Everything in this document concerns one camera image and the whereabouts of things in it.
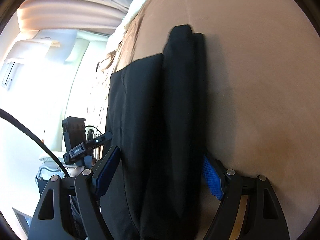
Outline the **person's left hand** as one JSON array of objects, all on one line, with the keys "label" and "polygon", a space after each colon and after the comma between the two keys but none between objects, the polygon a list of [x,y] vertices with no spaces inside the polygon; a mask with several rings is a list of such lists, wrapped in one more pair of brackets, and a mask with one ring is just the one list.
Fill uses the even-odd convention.
[{"label": "person's left hand", "polygon": [[[97,162],[97,159],[93,158],[91,160],[91,167],[93,167],[95,165],[95,163]],[[78,174],[80,174],[83,170],[85,170],[86,167],[85,166],[78,166],[76,167],[72,172],[71,172],[71,177],[76,177]]]}]

